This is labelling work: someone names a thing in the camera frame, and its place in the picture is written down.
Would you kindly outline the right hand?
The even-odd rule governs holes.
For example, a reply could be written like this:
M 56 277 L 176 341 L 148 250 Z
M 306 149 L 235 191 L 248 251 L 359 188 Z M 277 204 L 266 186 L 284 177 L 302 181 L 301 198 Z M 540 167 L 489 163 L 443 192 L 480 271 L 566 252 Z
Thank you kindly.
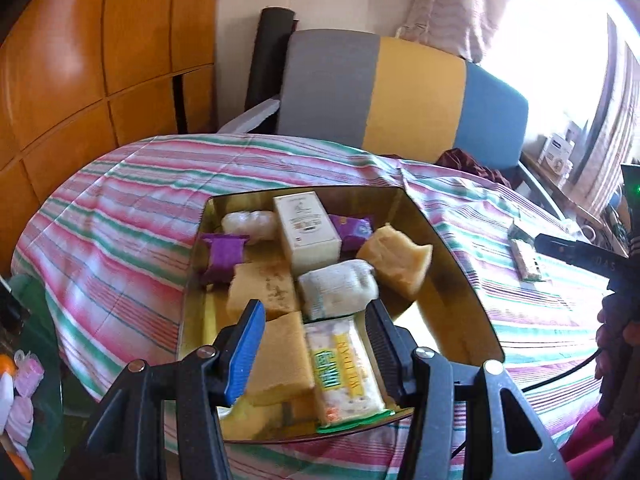
M 613 292 L 598 314 L 596 378 L 603 417 L 639 409 L 639 295 Z

